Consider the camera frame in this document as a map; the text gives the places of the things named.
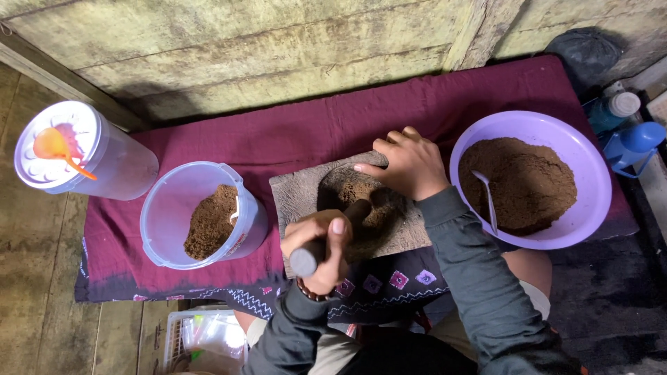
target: jacket sleeve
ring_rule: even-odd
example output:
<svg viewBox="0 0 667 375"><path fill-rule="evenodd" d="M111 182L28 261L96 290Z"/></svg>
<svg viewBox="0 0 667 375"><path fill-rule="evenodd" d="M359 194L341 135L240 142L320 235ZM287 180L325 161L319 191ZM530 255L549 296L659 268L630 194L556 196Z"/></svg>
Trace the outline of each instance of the jacket sleeve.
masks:
<svg viewBox="0 0 667 375"><path fill-rule="evenodd" d="M315 302L293 283L241 369L244 375L307 374L327 326L329 302Z"/></svg>
<svg viewBox="0 0 667 375"><path fill-rule="evenodd" d="M417 206L480 373L580 374L458 190L449 187Z"/></svg>

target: orange ladle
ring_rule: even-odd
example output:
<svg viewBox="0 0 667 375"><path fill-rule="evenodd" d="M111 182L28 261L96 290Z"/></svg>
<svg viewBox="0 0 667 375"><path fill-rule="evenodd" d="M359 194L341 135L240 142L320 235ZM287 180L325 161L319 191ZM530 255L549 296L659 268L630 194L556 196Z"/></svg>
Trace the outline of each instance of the orange ladle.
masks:
<svg viewBox="0 0 667 375"><path fill-rule="evenodd" d="M33 151L35 155L41 159L62 159L67 162L72 168L76 169L82 175L89 179L97 179L94 174L79 167L72 160L72 155L69 152L67 142L60 131L54 127L47 127L37 134L35 143L33 144Z"/></svg>

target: brown powder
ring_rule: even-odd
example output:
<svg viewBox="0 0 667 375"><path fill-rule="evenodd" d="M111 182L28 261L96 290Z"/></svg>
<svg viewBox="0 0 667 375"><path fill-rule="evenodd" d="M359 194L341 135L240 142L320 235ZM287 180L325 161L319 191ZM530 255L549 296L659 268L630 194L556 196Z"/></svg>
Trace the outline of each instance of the brown powder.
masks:
<svg viewBox="0 0 667 375"><path fill-rule="evenodd" d="M183 245L190 258L204 260L227 241L234 229L229 217L236 212L237 194L235 186L219 185L213 195L197 205Z"/></svg>
<svg viewBox="0 0 667 375"><path fill-rule="evenodd" d="M350 167L336 168L322 179L317 192L317 210L344 212L362 198L370 200L373 209L360 225L353 228L354 238L346 252L346 260L350 263L372 258L405 218L404 196Z"/></svg>
<svg viewBox="0 0 667 375"><path fill-rule="evenodd" d="M479 141L461 157L459 180L470 205L488 222L486 188L472 169L490 181L498 229L514 236L549 228L577 199L572 170L549 147L510 137Z"/></svg>

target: purple bowl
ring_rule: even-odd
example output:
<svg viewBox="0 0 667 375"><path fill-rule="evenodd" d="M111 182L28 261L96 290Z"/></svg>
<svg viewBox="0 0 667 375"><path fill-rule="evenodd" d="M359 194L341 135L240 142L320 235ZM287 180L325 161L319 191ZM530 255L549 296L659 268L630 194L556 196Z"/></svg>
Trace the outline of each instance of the purple bowl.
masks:
<svg viewBox="0 0 667 375"><path fill-rule="evenodd" d="M498 238L523 248L552 250L577 244L600 227L612 203L612 180L604 159L595 146L572 126L536 112L495 113L472 124L456 141L450 160L450 177L467 205L470 206L458 187L461 156L477 141L500 137L515 137L530 145L551 147L574 173L577 201L552 223L551 228L524 237L499 230ZM480 220L484 230L492 234L491 225L481 217Z"/></svg>

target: wooden pestle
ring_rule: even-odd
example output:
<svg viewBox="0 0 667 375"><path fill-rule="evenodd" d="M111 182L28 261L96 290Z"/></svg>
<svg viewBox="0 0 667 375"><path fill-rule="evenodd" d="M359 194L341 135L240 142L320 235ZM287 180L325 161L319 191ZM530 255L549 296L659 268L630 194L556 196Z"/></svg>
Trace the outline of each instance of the wooden pestle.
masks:
<svg viewBox="0 0 667 375"><path fill-rule="evenodd" d="M352 228L360 226L362 221L370 215L373 205L369 200L360 199L351 204L343 213L350 222ZM301 245L289 255L289 265L300 278L308 277L315 273L317 266L324 262L327 252L326 238L316 238Z"/></svg>

